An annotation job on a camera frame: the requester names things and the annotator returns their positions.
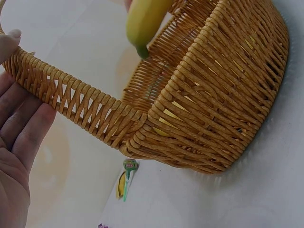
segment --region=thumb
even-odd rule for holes
[[[17,49],[21,39],[21,31],[12,30],[7,35],[0,35],[0,64],[8,59]]]

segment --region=white table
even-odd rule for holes
[[[221,175],[142,161],[127,202],[114,190],[101,222],[110,228],[304,227],[304,2],[274,0],[290,32],[277,100],[244,155]]]

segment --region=purple object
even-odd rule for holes
[[[99,224],[98,228],[109,228],[109,227],[104,227],[101,223]]]

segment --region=basket handle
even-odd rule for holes
[[[0,0],[0,13],[5,0]],[[0,24],[0,34],[4,34]],[[147,114],[116,100],[18,47],[3,63],[16,82],[113,148],[125,146]]]

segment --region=banana tip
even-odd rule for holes
[[[149,51],[146,46],[143,47],[136,47],[137,53],[140,56],[140,58],[145,59],[149,57]]]

